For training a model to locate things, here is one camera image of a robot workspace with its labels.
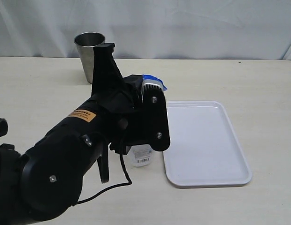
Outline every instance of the wire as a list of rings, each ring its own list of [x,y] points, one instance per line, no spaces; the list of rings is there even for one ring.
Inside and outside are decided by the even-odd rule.
[[[86,198],[84,200],[81,200],[81,201],[78,201],[75,205],[79,205],[79,204],[83,204],[83,203],[86,203],[86,202],[89,202],[93,199],[95,199],[96,197],[98,197],[99,195],[101,195],[102,193],[108,191],[108,190],[111,190],[113,188],[118,188],[118,187],[123,187],[123,186],[128,186],[128,185],[131,185],[132,184],[132,181],[130,179],[130,176],[128,175],[128,172],[127,172],[127,169],[126,169],[126,166],[125,166],[125,163],[123,161],[123,154],[120,153],[119,154],[119,159],[121,161],[121,165],[122,165],[122,169],[123,169],[123,173],[125,174],[125,177],[127,179],[127,183],[120,183],[120,184],[115,184],[115,185],[112,185],[112,186],[109,186],[103,190],[101,190],[100,192],[96,193],[94,196],[90,197],[90,198]]]

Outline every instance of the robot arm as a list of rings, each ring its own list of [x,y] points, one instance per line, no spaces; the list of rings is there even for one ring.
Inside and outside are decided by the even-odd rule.
[[[0,225],[31,224],[61,215],[77,204],[83,176],[97,161],[109,181],[108,146],[126,155],[148,143],[170,145],[163,85],[142,75],[123,78],[112,57],[113,43],[94,48],[92,96],[20,155],[0,146]],[[0,137],[8,124],[0,119]]]

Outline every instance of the white table surface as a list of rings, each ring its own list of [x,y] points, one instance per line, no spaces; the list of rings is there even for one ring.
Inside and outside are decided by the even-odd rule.
[[[41,224],[291,225],[291,61],[116,60],[123,75],[153,74],[167,100],[222,103],[253,171],[244,187],[176,189],[161,153],[152,164],[128,164],[133,185],[113,189]],[[0,117],[9,123],[0,143],[24,153],[91,93],[80,59],[0,58]],[[110,182],[97,166],[81,198],[125,181],[110,152]]]

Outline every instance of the metal cup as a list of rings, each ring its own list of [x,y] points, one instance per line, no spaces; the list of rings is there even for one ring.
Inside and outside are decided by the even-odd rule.
[[[75,43],[88,83],[92,83],[94,68],[93,47],[105,43],[105,36],[100,33],[86,32],[75,37]]]

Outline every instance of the warning label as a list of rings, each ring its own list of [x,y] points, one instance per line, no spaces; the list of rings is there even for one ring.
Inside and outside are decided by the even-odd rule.
[[[97,115],[95,113],[90,112],[88,110],[77,109],[77,110],[73,111],[68,117],[77,117],[77,118],[85,120],[86,122],[90,122],[96,116]]]

